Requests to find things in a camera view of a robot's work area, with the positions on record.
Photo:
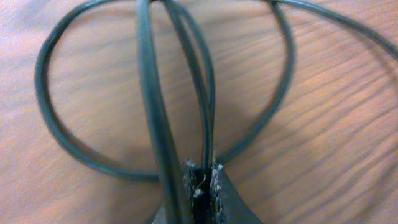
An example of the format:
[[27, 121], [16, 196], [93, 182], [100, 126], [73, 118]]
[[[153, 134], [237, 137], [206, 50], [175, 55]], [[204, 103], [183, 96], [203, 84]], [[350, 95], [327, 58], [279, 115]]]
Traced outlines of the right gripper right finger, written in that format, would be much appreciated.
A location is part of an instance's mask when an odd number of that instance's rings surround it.
[[215, 224], [262, 224], [239, 196], [224, 167], [217, 162], [211, 168], [210, 221]]

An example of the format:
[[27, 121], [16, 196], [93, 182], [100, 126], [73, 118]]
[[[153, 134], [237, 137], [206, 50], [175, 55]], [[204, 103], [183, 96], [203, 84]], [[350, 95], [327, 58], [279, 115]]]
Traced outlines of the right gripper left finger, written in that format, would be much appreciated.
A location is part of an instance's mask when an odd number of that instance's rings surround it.
[[171, 173], [162, 186], [164, 202], [152, 216], [153, 224], [194, 223], [194, 194], [197, 186], [198, 166], [190, 159], [181, 170]]

